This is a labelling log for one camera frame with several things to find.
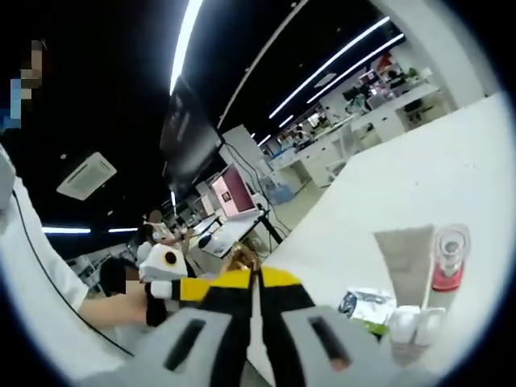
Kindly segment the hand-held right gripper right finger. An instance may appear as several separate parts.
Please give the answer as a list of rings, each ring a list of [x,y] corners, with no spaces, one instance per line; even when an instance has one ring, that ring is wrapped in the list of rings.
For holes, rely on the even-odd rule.
[[[421,386],[423,372],[380,353],[377,339],[317,306],[284,270],[259,271],[262,340],[277,386]]]

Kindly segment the person's left hand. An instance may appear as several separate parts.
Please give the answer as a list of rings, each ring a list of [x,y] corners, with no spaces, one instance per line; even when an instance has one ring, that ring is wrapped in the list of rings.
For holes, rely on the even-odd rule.
[[[148,302],[144,287],[138,285],[125,294],[113,296],[113,301],[117,324],[147,324]]]

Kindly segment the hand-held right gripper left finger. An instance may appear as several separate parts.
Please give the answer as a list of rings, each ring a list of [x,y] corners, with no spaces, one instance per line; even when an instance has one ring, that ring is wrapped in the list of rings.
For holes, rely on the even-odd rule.
[[[231,271],[196,308],[158,326],[120,368],[82,386],[238,386],[250,344],[253,271]]]

